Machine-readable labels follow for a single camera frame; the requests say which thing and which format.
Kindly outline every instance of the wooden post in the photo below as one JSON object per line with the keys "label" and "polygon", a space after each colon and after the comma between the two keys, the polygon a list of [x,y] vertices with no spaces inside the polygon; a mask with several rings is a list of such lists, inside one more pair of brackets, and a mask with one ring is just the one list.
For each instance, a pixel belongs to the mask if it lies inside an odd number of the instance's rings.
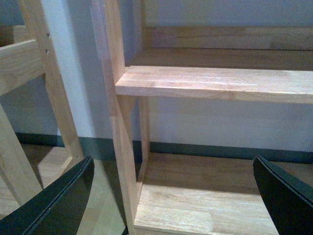
{"label": "wooden post", "polygon": [[42,187],[0,105],[0,174],[20,206]]}
{"label": "wooden post", "polygon": [[19,0],[30,36],[36,39],[45,67],[45,84],[61,136],[72,165],[83,159],[74,120],[40,0]]}
{"label": "wooden post", "polygon": [[130,111],[134,98],[117,96],[115,84],[125,72],[119,3],[92,0],[98,54],[110,108],[113,142],[125,215],[130,235],[135,235],[134,219],[138,206]]}

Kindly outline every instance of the wooden rung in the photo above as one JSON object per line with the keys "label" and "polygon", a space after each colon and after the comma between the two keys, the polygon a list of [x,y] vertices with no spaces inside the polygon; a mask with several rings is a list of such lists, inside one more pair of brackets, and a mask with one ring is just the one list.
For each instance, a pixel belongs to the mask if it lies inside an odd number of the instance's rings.
{"label": "wooden rung", "polygon": [[0,26],[0,47],[30,40],[31,37],[24,25]]}
{"label": "wooden rung", "polygon": [[45,72],[35,40],[0,47],[0,95]]}

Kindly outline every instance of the upper shelf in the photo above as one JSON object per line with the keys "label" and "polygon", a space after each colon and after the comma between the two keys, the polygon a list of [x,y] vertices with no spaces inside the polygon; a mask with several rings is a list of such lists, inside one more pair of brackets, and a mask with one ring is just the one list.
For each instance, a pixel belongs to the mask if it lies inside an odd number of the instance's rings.
{"label": "upper shelf", "polygon": [[116,83],[137,96],[313,103],[313,51],[151,48]]}

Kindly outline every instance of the floor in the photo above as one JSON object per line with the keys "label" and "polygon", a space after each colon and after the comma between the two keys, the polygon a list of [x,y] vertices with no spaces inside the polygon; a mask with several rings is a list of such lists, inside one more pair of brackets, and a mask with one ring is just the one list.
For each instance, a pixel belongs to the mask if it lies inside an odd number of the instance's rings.
{"label": "floor", "polygon": [[116,162],[94,160],[95,172],[78,235],[121,235],[124,209]]}
{"label": "floor", "polygon": [[[59,170],[64,167],[67,159],[64,148],[23,145],[23,149],[44,188],[58,177]],[[90,197],[77,234],[126,235],[116,162],[94,160],[94,164],[95,171]],[[18,207],[19,205],[0,177],[0,219]]]}

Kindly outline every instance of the wooden plank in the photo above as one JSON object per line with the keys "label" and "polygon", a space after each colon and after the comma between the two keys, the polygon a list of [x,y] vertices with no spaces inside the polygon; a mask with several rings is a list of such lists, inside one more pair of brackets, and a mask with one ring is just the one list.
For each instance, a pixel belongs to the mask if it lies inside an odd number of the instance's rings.
{"label": "wooden plank", "polygon": [[44,73],[35,40],[0,48],[0,95]]}
{"label": "wooden plank", "polygon": [[117,169],[127,226],[130,235],[134,235],[134,218],[138,206],[134,152],[131,134],[130,112],[119,109],[118,116],[111,116],[113,143],[117,162]]}
{"label": "wooden plank", "polygon": [[24,25],[0,25],[0,47],[30,39],[31,37]]}
{"label": "wooden plank", "polygon": [[131,102],[117,98],[115,83],[125,72],[119,2],[92,0],[97,48],[109,101],[115,156],[121,184],[127,226],[134,235],[134,216],[138,205],[134,153],[131,135]]}
{"label": "wooden plank", "polygon": [[116,84],[123,95],[313,103],[313,71],[132,66]]}
{"label": "wooden plank", "polygon": [[21,206],[42,190],[0,105],[0,175]]}
{"label": "wooden plank", "polygon": [[[65,148],[30,144],[22,144],[22,148],[44,188],[56,179],[68,159]],[[0,177],[0,214],[6,216],[17,208],[19,208],[17,201]]]}
{"label": "wooden plank", "polygon": [[150,155],[149,99],[139,98],[139,118],[141,133],[142,163],[137,178],[138,198],[140,198],[146,167]]}
{"label": "wooden plank", "polygon": [[146,27],[149,47],[313,50],[313,27]]}
{"label": "wooden plank", "polygon": [[83,151],[77,136],[74,120],[67,100],[63,79],[40,0],[19,0],[25,24],[32,38],[35,38],[45,67],[47,93],[61,136],[75,165],[83,159]]}
{"label": "wooden plank", "polygon": [[131,65],[313,71],[313,51],[150,48]]}
{"label": "wooden plank", "polygon": [[253,161],[155,153],[151,157],[136,229],[182,235],[278,234],[259,195]]}

